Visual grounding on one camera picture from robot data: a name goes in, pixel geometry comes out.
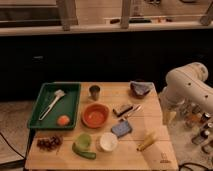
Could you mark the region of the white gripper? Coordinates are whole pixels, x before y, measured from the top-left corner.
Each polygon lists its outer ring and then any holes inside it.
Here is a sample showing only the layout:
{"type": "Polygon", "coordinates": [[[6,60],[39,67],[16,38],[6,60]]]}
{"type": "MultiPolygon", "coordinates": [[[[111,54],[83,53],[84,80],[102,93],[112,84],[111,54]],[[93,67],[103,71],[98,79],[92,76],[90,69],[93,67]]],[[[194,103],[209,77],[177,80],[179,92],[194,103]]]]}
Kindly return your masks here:
{"type": "Polygon", "coordinates": [[[177,114],[178,103],[173,103],[168,100],[161,100],[161,108],[163,112],[163,124],[169,125],[177,114]]]}

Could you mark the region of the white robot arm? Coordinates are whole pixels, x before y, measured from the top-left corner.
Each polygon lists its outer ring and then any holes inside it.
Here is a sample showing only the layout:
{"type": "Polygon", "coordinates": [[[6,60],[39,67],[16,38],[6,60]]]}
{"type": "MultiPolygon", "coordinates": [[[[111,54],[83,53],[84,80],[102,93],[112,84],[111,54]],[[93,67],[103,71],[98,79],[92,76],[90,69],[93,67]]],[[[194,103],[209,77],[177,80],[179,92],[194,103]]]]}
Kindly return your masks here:
{"type": "Polygon", "coordinates": [[[166,86],[159,94],[164,125],[171,122],[186,100],[213,114],[213,87],[205,83],[207,78],[208,69],[200,62],[174,68],[166,74],[166,86]]]}

